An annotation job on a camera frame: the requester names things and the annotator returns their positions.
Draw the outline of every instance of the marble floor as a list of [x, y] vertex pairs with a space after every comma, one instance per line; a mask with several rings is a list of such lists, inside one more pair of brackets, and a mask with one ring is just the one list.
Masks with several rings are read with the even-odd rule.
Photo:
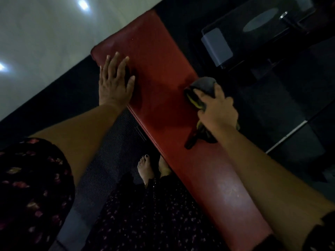
[[0, 120], [161, 0], [0, 0]]

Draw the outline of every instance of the red bench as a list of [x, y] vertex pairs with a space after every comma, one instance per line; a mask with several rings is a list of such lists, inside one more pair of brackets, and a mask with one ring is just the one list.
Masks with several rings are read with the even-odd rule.
[[103, 65], [116, 51], [130, 57], [137, 78], [129, 110], [229, 248], [252, 250], [272, 231], [218, 143], [200, 140], [184, 148], [198, 117], [183, 89], [198, 76], [154, 10], [95, 46], [91, 55]]

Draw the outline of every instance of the white strip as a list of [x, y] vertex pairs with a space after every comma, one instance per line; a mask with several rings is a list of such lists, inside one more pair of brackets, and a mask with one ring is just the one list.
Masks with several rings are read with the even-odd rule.
[[291, 135], [293, 135], [298, 129], [300, 129], [302, 126], [304, 126], [307, 123], [306, 120], [304, 120], [302, 123], [300, 123], [295, 129], [293, 129], [290, 133], [288, 133], [286, 136], [284, 136], [278, 143], [276, 143], [274, 146], [272, 146], [266, 154], [271, 152], [274, 148], [276, 148], [278, 145], [280, 145], [282, 142], [284, 142], [286, 139], [288, 139]]

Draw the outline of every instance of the foot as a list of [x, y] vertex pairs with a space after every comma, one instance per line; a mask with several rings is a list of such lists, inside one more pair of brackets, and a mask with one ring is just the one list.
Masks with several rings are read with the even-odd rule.
[[153, 173], [153, 170], [150, 165], [150, 157], [149, 155], [143, 156], [137, 165], [138, 173], [140, 174], [140, 177], [142, 178], [145, 186], [148, 185], [149, 179], [155, 178], [155, 174]]
[[161, 172], [161, 177], [168, 176], [172, 173], [169, 165], [161, 156], [158, 162], [158, 169]]

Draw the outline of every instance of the person's right arm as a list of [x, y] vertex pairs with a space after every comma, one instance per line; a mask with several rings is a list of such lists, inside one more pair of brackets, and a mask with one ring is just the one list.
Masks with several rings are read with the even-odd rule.
[[195, 90], [206, 103], [201, 122], [228, 153], [253, 201], [288, 250], [301, 250], [306, 237], [335, 204], [287, 171], [236, 130], [232, 98], [215, 85], [215, 99]]

